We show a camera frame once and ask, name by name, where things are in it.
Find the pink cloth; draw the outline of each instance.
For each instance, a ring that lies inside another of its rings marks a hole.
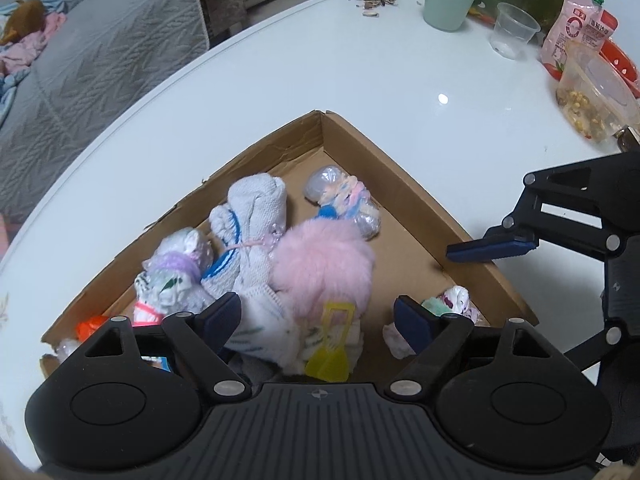
[[[13,74],[29,67],[65,22],[65,14],[51,12],[45,17],[44,30],[32,32],[4,52],[0,52],[0,66],[4,63],[4,74]]]

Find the yellow plastic shovel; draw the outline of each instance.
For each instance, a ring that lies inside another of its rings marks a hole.
[[[329,341],[333,311],[344,311],[347,319],[336,346]],[[328,383],[343,383],[349,379],[349,360],[344,345],[353,322],[355,306],[351,303],[327,303],[322,313],[322,346],[306,362],[305,374]]]

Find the pink fluffy ball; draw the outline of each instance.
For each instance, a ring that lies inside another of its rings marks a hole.
[[[273,250],[271,286],[296,318],[319,322],[324,304],[367,309],[375,254],[349,220],[313,218],[289,229]]]

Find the drink pouch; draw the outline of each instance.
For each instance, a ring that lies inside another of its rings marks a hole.
[[[599,52],[618,20],[602,8],[604,0],[564,0],[560,16],[542,46],[541,61],[560,80],[566,62],[565,45],[577,41]]]

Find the floor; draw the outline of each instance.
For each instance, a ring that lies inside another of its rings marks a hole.
[[[277,13],[282,12],[283,10],[290,9],[291,7],[296,6],[297,4],[301,4],[308,0],[271,0],[260,4],[258,6],[252,7],[247,12],[247,27],[251,27],[256,23],[260,23],[271,16],[275,16]]]

